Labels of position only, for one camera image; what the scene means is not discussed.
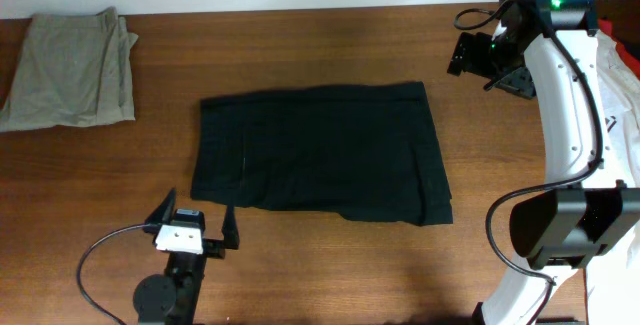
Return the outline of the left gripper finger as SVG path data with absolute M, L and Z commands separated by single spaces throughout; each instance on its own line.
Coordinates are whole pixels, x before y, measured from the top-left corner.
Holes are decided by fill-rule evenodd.
M 168 224 L 174 211 L 176 189 L 172 188 L 161 204 L 145 219 L 147 226 L 161 226 Z
M 237 226 L 235 207 L 227 206 L 222 224 L 223 243 L 226 249 L 239 248 L 239 229 Z

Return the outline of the folded beige shorts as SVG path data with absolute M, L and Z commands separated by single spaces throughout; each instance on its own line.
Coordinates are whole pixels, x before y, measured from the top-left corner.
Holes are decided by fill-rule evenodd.
M 95 15 L 34 15 L 1 109 L 1 130 L 133 121 L 130 53 L 137 40 L 114 7 Z

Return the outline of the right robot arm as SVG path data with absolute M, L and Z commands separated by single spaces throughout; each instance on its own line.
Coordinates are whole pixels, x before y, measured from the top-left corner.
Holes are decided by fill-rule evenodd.
M 532 324 L 554 292 L 608 254 L 639 220 L 639 190 L 626 180 L 606 129 L 597 76 L 593 0 L 499 0 L 481 24 L 461 25 L 448 71 L 488 89 L 536 99 L 545 179 L 507 194 L 515 254 L 475 324 Z

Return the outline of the white printed t-shirt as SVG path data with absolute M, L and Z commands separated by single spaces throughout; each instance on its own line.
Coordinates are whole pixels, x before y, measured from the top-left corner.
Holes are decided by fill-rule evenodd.
M 604 115 L 614 154 L 631 187 L 639 185 L 639 79 L 618 53 L 620 43 L 597 34 L 597 72 Z M 586 270 L 590 325 L 639 322 L 639 226 Z

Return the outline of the red garment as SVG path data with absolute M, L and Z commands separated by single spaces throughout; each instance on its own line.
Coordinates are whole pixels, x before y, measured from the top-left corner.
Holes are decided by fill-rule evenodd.
M 622 62 L 639 78 L 639 46 L 619 40 L 614 36 L 613 22 L 609 19 L 598 20 L 599 29 L 615 43 L 615 50 Z

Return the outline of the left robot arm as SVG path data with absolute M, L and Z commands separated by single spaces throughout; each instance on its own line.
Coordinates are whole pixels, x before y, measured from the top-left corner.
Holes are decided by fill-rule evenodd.
M 235 209 L 225 209 L 222 238 L 209 239 L 201 211 L 177 209 L 176 191 L 170 190 L 146 218 L 144 232 L 153 236 L 156 250 L 168 255 L 160 274 L 144 278 L 136 287 L 133 307 L 144 325 L 191 324 L 209 259 L 225 258 L 240 244 Z

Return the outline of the black shorts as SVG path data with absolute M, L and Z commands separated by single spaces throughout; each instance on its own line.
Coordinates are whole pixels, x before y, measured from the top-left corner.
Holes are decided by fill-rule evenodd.
M 452 194 L 422 82 L 205 99 L 190 195 L 351 221 L 449 224 Z

